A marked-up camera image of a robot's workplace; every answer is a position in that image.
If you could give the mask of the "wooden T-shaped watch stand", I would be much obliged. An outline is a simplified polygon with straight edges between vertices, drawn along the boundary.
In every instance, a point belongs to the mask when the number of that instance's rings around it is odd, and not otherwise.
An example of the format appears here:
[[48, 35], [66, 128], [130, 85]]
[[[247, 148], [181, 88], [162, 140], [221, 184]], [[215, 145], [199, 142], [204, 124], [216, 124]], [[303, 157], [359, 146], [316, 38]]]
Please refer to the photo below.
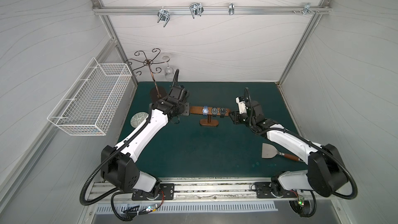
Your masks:
[[[208, 107], [208, 108], [209, 108], [209, 114], [208, 114], [208, 116], [205, 116], [205, 119], [200, 120], [200, 125], [204, 126], [204, 127], [217, 127], [219, 125], [219, 121], [217, 119], [215, 119], [216, 116], [213, 116], [211, 114], [212, 107]], [[196, 114], [196, 115], [203, 115], [202, 109], [203, 109], [203, 106], [191, 106], [189, 108], [189, 113]], [[230, 112], [231, 112], [231, 110], [227, 108], [227, 113], [226, 113], [225, 117], [228, 117]]]

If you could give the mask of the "blue translucent watch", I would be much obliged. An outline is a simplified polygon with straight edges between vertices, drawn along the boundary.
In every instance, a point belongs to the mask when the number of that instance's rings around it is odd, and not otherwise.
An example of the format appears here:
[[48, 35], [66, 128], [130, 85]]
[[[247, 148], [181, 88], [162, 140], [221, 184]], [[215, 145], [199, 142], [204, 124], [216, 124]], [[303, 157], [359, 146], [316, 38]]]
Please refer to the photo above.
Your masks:
[[204, 107], [203, 107], [203, 109], [202, 109], [202, 114], [203, 114], [203, 116], [208, 116], [208, 114], [209, 114], [209, 108], [208, 108], [208, 106], [204, 106]]

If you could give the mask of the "slim black analog watch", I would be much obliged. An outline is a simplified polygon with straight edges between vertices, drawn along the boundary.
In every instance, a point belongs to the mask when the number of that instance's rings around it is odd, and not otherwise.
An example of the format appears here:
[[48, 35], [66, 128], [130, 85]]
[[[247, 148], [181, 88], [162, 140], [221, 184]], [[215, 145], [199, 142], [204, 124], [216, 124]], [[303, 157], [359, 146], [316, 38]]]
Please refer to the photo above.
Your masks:
[[212, 114], [213, 116], [217, 116], [217, 115], [219, 114], [219, 110], [218, 110], [216, 107], [213, 107], [213, 108], [211, 109], [211, 114]]
[[224, 107], [221, 107], [220, 110], [219, 110], [219, 113], [220, 113], [220, 117], [224, 118], [226, 113], [227, 113], [227, 109], [224, 108]]

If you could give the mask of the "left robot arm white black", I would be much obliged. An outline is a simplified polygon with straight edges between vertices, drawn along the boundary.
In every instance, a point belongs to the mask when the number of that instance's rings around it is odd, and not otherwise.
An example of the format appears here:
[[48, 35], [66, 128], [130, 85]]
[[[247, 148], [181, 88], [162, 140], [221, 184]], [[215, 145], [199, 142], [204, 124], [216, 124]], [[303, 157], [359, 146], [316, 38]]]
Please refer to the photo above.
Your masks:
[[136, 162], [154, 136], [174, 117], [184, 112], [189, 91], [173, 86], [168, 95], [150, 105], [148, 117], [116, 146], [106, 146], [101, 152], [103, 179], [122, 192], [141, 190], [150, 194], [158, 191], [159, 180], [140, 171]]

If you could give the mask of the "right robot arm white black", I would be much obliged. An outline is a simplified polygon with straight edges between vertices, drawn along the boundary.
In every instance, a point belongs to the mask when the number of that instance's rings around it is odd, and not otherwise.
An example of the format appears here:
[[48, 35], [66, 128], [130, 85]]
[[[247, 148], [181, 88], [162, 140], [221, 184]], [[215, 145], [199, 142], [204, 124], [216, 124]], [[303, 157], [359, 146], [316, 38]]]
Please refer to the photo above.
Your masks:
[[314, 191], [322, 197], [334, 195], [346, 200], [357, 196], [357, 185], [335, 146], [313, 143], [265, 118], [261, 105], [250, 96], [239, 96], [236, 103], [238, 111], [230, 113], [235, 124], [245, 124], [254, 134], [284, 147], [307, 165], [306, 170], [272, 177], [270, 188], [275, 196], [288, 190]]

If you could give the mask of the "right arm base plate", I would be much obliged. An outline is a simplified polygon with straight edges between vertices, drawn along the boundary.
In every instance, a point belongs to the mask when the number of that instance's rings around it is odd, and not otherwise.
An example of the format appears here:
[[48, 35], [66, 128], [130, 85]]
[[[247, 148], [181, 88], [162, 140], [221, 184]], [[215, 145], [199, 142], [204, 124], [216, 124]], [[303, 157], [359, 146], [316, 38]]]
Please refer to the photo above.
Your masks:
[[292, 191], [283, 189], [278, 183], [270, 182], [256, 182], [253, 184], [253, 191], [256, 193], [258, 199], [288, 199], [296, 198], [296, 194]]

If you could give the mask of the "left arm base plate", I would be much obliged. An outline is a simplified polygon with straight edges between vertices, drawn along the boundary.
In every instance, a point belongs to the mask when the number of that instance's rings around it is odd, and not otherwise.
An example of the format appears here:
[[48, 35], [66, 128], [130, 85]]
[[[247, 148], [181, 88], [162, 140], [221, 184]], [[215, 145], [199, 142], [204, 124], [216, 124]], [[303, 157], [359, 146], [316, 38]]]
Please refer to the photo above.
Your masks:
[[132, 193], [133, 201], [160, 201], [174, 199], [175, 184], [160, 183], [156, 185], [152, 192], [145, 192], [142, 190], [135, 190]]

